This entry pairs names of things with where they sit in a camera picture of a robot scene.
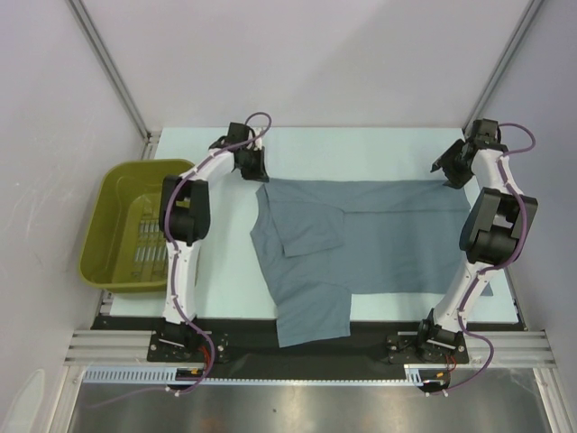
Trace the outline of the blue-grey t shirt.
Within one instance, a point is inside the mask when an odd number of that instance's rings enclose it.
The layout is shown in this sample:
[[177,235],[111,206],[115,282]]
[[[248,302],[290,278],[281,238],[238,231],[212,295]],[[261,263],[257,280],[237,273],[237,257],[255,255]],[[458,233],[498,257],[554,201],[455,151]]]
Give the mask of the blue-grey t shirt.
[[348,336],[352,298],[445,294],[471,205],[438,180],[279,180],[256,193],[252,244],[279,345]]

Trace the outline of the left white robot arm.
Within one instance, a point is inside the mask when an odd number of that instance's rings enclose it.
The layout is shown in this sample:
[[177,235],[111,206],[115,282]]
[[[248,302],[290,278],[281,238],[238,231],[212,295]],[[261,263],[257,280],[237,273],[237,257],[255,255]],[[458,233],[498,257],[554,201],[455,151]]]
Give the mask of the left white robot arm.
[[244,180],[267,182],[263,137],[269,130],[268,124],[252,127],[249,120],[230,123],[201,162],[162,182],[159,229],[166,240],[167,289],[157,345],[179,360],[197,352],[213,358],[210,337],[196,323],[195,295],[199,253],[211,226],[211,188],[236,170]]

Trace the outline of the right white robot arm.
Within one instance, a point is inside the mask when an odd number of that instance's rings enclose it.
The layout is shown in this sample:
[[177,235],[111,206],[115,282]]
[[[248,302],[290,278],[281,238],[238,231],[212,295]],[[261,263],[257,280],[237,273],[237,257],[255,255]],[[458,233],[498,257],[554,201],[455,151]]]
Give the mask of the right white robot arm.
[[459,248],[463,261],[442,300],[421,321],[415,349],[428,363],[464,350],[466,325],[475,301],[496,273],[521,254],[538,209],[522,192],[509,167],[513,155],[502,142],[502,124],[478,119],[432,165],[446,186],[463,188],[477,180],[480,192],[463,225]]

